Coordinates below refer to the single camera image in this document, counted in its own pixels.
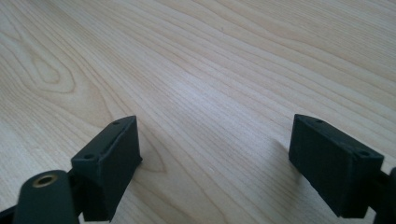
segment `wood grain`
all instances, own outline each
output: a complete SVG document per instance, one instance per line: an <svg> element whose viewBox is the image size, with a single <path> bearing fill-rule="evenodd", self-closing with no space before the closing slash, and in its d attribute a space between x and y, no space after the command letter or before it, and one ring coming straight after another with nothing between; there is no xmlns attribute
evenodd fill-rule
<svg viewBox="0 0 396 224"><path fill-rule="evenodd" d="M0 56L0 210L128 115L144 161L113 223L372 223L290 165L295 113L396 165L394 1L5 0Z"/></svg>

